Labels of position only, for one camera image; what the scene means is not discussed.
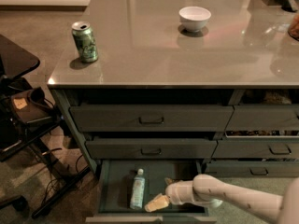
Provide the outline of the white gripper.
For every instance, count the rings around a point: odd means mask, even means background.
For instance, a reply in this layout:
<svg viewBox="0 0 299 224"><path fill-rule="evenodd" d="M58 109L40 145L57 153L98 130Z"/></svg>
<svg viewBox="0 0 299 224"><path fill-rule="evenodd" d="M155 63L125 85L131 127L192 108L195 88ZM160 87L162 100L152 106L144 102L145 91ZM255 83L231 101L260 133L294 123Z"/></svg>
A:
<svg viewBox="0 0 299 224"><path fill-rule="evenodd" d="M165 195L158 194L153 200L145 205L147 212L154 212L166 208L170 203L174 205L183 205L185 203L197 204L198 197L193 191L192 181L179 181L169 177L164 179L167 188Z"/></svg>

